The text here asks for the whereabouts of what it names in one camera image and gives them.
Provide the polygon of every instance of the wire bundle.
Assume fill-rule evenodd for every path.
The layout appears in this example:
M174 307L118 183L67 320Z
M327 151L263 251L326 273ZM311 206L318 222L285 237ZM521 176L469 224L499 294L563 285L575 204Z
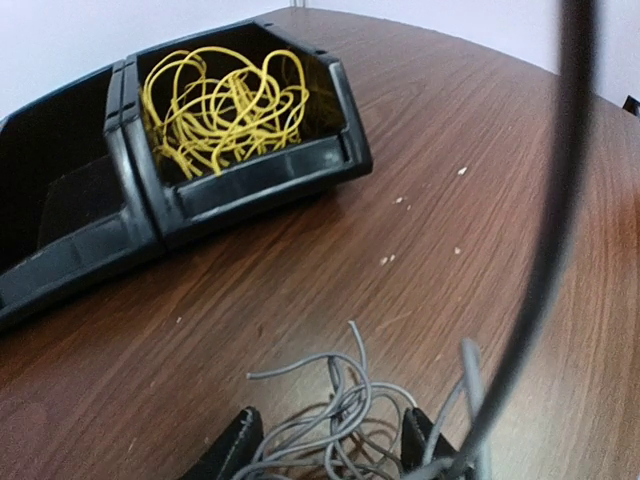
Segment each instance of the wire bundle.
M386 382L374 382L369 379L367 354L364 342L354 322L349 322L360 353L360 361L341 352L326 352L311 355L289 366L263 372L251 373L247 377L253 380L268 379L292 372L316 361L326 361L329 379L333 387L333 396L320 413L308 416L296 416L274 427L265 435L257 448L249 465L239 470L233 480L287 480L288 469L301 467L320 467L331 480L380 477L385 480L400 478L405 472L399 457L395 453L400 441L403 411L398 395L403 397L411 407L417 407L413 396L404 388ZM482 384L478 370L477 346L470 340L463 342L463 359L465 359L465 376L449 395L443 406L434 428L430 432L425 450L423 467L409 476L419 475L421 480L436 478L444 469L451 466L451 459L433 459L436 442L444 420L453 407L463 385L472 392L468 395L471 405L473 398L474 412L478 399L482 401ZM356 373L358 381L347 386L344 366ZM391 403L396 413L396 421L391 435L390 445L384 447L375 442L370 434L364 432L362 425L368 418L375 401L385 399ZM378 460L371 455L363 455L366 461L353 460L352 454L345 449L344 442L351 439L364 450L364 446L380 454Z
M222 79L207 77L202 55L216 53L244 66ZM298 83L282 86L269 74L275 58L289 60ZM183 75L197 79L186 83ZM169 108L164 118L154 103L153 87L173 71ZM252 88L258 81L257 88ZM300 59L289 50L268 54L260 68L244 55L224 47L178 50L160 61L145 79L141 99L155 140L154 153L173 160L187 179L209 170L220 175L233 162L300 143L300 124L309 91Z

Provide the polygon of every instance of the black plastic container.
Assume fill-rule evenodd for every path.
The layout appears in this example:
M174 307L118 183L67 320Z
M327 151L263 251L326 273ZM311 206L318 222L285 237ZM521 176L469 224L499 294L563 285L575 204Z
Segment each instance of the black plastic container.
M103 137L107 92L121 84L112 70L0 122L0 329L163 251L117 108Z
M633 98L631 95L627 96L627 99L624 101L624 105L622 106L623 110L626 110L631 115L634 115L640 118L640 102Z
M187 181L170 169L160 171L142 119L140 85L167 54L204 46L228 47L256 65L276 49L291 49L301 59L305 77L313 82L301 127L302 143L256 156L221 176L210 174ZM207 74L221 78L234 68L237 65L227 64L220 56L208 64ZM281 80L281 72L270 74ZM171 88L168 80L162 80L154 86L154 97L159 97L157 105L163 108L164 104L166 112ZM129 56L121 96L110 91L109 104L119 100L122 128L140 184L156 227L169 247L372 170L369 146L340 61L269 23L242 22Z

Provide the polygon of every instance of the tangled gray wire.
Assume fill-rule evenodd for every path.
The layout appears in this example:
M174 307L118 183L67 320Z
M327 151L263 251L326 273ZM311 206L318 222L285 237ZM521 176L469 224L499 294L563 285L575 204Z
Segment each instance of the tangled gray wire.
M423 466L411 474L405 475L400 458L394 453L400 441L402 428L402 408L398 396L403 397L412 408L417 404L413 396L404 388L387 382L373 382L368 376L367 353L364 342L354 322L349 326L358 345L360 361L341 352L326 352L310 355L289 366L263 373L250 373L247 378L262 380L278 375L284 375L298 368L316 361L326 361L329 379L333 387L333 395L323 410L314 415L298 416L274 427L265 435L262 443L246 467L240 469L232 480L289 480L288 470L301 467L323 468L330 480L365 480L380 477L384 480L396 480L402 476L414 477L420 480L430 480L438 476L451 466L451 459L433 459L433 452L444 420L453 407L464 386L469 394L470 412L475 415L478 405L482 402L482 382L478 370L478 349L470 340L462 345L465 375L461 379L445 402L434 428L430 432L427 448L423 459ZM344 366L351 367L358 376L358 381L347 386L347 376ZM387 400L396 413L395 428L388 446L380 445L364 432L362 424L368 421L371 407L378 400ZM308 439L311 433L316 433L314 439ZM380 454L378 460L372 459L370 454L363 455L364 461L352 460L345 450L343 443L350 438L361 451L364 446ZM488 452L485 457L476 460L476 469L480 473L481 467L487 472L486 476L478 476L479 480L487 480Z

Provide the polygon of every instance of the brown wood grain surface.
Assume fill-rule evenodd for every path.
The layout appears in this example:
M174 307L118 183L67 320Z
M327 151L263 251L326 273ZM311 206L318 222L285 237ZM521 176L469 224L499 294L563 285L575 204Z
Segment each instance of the brown wood grain surface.
M245 373L355 354L351 319L372 376L407 387L430 416L461 372L464 336L493 372L534 247L556 77L388 21L267 18L343 60L374 173L3 335L2 479L174 479L243 406L271 425L326 399L322 366L255 383ZM574 256L492 436L496 479L640 473L640 123L602 100L593 118ZM456 445L463 407L445 427Z

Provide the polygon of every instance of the tangled yellow wire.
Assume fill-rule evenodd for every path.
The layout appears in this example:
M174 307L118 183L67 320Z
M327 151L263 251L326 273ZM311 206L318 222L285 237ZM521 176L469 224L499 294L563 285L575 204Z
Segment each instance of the tangled yellow wire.
M222 79L207 78L203 53L230 55L245 66ZM293 62L298 84L282 86L268 73L276 57ZM189 68L196 69L198 79L185 85L180 78ZM161 118L154 105L153 86L172 69L171 101ZM259 80L256 90L248 84L252 76ZM293 52L273 51L258 68L244 55L224 47L179 50L167 55L149 73L141 92L154 137L154 153L172 159L188 179L202 176L203 169L220 175L234 161L300 143L299 127L308 98L304 70Z

